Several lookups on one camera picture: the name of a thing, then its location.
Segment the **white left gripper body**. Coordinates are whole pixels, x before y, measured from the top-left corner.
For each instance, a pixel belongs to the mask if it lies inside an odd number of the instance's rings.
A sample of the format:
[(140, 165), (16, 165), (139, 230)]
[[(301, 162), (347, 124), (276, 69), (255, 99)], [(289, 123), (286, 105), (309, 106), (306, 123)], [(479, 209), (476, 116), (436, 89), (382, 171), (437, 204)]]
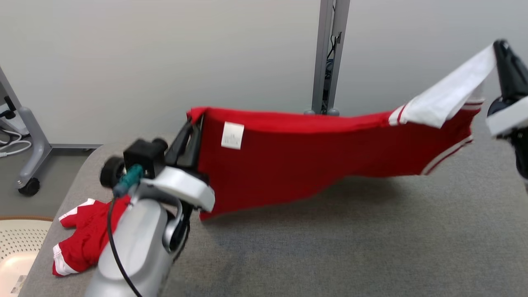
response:
[(206, 212), (212, 212), (215, 206), (214, 190), (206, 182), (179, 168), (164, 167), (154, 179), (145, 178), (144, 184)]

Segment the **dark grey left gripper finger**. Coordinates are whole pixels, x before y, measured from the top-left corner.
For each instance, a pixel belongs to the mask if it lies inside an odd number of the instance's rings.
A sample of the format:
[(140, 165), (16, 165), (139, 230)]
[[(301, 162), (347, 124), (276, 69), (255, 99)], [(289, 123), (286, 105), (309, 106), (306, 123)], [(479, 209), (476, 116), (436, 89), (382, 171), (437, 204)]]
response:
[(191, 126), (189, 141), (187, 142), (186, 150), (181, 156), (181, 166), (187, 169), (198, 169), (198, 162), (200, 156), (200, 145), (202, 139), (202, 126), (204, 116), (198, 117), (198, 121)]
[(193, 132), (192, 122), (186, 122), (166, 152), (166, 165), (177, 165), (178, 158), (185, 152), (187, 141)]

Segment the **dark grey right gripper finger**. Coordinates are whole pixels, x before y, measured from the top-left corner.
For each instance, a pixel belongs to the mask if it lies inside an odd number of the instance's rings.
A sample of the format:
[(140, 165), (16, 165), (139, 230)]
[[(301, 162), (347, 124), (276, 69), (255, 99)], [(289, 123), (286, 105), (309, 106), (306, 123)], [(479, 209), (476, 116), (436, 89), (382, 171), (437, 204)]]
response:
[(522, 99), (528, 95), (528, 70), (505, 39), (493, 43), (497, 73), (503, 99)]

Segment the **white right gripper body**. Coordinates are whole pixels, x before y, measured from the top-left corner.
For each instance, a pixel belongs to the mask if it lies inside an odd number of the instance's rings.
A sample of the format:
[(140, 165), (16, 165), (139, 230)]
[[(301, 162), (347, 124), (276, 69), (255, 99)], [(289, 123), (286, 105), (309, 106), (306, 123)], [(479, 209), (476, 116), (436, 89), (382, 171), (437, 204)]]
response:
[(528, 125), (528, 98), (524, 97), (515, 103), (491, 113), (486, 124), (493, 137), (503, 137), (514, 130)]

